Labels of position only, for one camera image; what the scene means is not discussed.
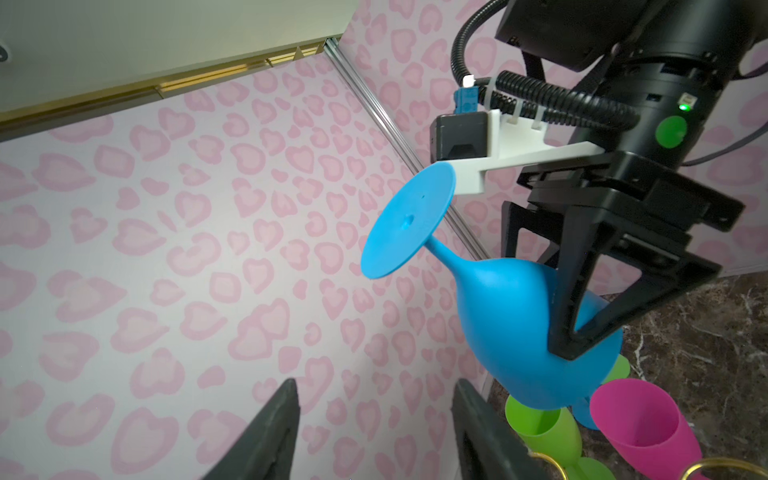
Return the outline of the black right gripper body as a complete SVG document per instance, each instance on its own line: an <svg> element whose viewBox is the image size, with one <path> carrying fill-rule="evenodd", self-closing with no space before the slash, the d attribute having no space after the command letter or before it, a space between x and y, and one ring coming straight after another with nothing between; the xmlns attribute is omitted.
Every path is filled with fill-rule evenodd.
<svg viewBox="0 0 768 480"><path fill-rule="evenodd" d="M528 200L558 217L564 259L594 263L677 264L688 258L691 229L730 231L741 201L641 156L613 152L529 166L518 184Z"/></svg>

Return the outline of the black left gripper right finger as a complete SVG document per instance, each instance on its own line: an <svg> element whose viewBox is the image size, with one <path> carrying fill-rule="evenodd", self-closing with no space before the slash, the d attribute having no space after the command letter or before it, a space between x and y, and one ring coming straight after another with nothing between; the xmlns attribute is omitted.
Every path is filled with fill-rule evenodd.
<svg viewBox="0 0 768 480"><path fill-rule="evenodd" d="M466 379L457 381L451 405L461 478L464 480L546 480L547 472L504 426Z"/></svg>

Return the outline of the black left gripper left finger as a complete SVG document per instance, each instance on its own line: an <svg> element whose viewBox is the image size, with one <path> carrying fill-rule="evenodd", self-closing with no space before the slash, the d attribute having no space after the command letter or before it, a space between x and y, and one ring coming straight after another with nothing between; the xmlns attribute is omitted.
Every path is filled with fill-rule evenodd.
<svg viewBox="0 0 768 480"><path fill-rule="evenodd" d="M300 422L297 382L286 379L204 480L288 480Z"/></svg>

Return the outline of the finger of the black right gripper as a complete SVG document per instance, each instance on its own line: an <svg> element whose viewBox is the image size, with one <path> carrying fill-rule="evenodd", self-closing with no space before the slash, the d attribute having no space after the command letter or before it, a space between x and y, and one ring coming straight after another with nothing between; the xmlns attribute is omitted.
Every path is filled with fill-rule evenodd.
<svg viewBox="0 0 768 480"><path fill-rule="evenodd" d="M564 216L542 207L505 201L501 208L501 257L522 259L557 268Z"/></svg>
<svg viewBox="0 0 768 480"><path fill-rule="evenodd" d="M689 240L651 216L567 208L549 351L575 360L631 321L715 279L721 266L689 252Z"/></svg>

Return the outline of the green wine glass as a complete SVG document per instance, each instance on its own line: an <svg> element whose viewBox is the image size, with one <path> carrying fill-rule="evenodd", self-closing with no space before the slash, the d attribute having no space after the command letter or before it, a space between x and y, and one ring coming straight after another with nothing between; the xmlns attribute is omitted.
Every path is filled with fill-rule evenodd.
<svg viewBox="0 0 768 480"><path fill-rule="evenodd" d="M616 479L603 463L583 456L581 433L567 408L537 410L509 396L504 412L512 430L535 455L550 461L562 479Z"/></svg>
<svg viewBox="0 0 768 480"><path fill-rule="evenodd" d="M606 384L614 380L626 379L630 376L630 373L631 373L631 365L629 360L625 356L619 355L611 371L605 377L602 383Z"/></svg>

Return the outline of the blue wine glass back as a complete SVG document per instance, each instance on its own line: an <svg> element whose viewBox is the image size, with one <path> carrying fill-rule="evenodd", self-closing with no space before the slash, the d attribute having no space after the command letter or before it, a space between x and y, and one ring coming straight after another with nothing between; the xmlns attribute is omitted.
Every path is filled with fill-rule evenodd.
<svg viewBox="0 0 768 480"><path fill-rule="evenodd" d="M456 173L434 164L408 181L371 230L361 259L369 279L388 276L427 248L452 273L466 341L479 363L520 403L558 410L591 396L612 370L623 335L615 332L575 360L547 348L554 269L514 258L465 260L434 232L454 196Z"/></svg>

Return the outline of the blue wine glass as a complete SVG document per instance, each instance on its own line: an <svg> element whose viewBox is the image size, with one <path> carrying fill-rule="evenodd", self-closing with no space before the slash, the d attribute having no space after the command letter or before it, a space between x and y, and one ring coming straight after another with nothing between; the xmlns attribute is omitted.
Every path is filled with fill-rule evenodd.
<svg viewBox="0 0 768 480"><path fill-rule="evenodd" d="M466 341L479 363L520 403L558 410L591 396L612 370L623 335L615 332L575 360L547 348L554 269L514 258L465 260L434 232L454 196L456 173L434 164L408 181L371 230L361 259L369 279L388 276L427 248L452 273Z"/></svg>
<svg viewBox="0 0 768 480"><path fill-rule="evenodd" d="M573 405L570 406L571 414L581 426L590 430L598 431L599 427L595 424L591 415L590 401L590 396L577 400Z"/></svg>

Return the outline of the blue wine glass front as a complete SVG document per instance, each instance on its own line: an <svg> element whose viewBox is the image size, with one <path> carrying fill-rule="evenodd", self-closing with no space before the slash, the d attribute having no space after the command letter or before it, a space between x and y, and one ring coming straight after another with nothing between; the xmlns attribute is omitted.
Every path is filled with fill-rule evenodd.
<svg viewBox="0 0 768 480"><path fill-rule="evenodd" d="M595 424L591 415L590 401L590 396L577 400L573 405L570 406L571 414L581 426L590 430L598 431L599 427Z"/></svg>

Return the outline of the magenta plastic wine glass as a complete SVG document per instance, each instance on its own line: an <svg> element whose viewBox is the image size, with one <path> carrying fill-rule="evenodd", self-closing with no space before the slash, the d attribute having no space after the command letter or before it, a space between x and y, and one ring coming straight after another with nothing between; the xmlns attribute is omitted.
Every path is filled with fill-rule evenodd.
<svg viewBox="0 0 768 480"><path fill-rule="evenodd" d="M601 385L591 417L620 456L649 479L679 479L701 460L699 442L672 397L639 379Z"/></svg>

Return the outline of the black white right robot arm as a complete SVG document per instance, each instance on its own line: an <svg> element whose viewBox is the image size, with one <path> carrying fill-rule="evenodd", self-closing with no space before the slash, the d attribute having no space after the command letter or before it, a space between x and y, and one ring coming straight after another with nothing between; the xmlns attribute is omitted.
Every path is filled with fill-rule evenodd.
<svg viewBox="0 0 768 480"><path fill-rule="evenodd" d="M745 53L766 37L763 1L519 1L498 30L524 53L584 73L567 90L510 72L493 101L572 126L598 152L523 169L527 207L505 234L548 239L557 271L548 348L573 360L634 318L713 279L690 230L731 230L738 200L680 173Z"/></svg>

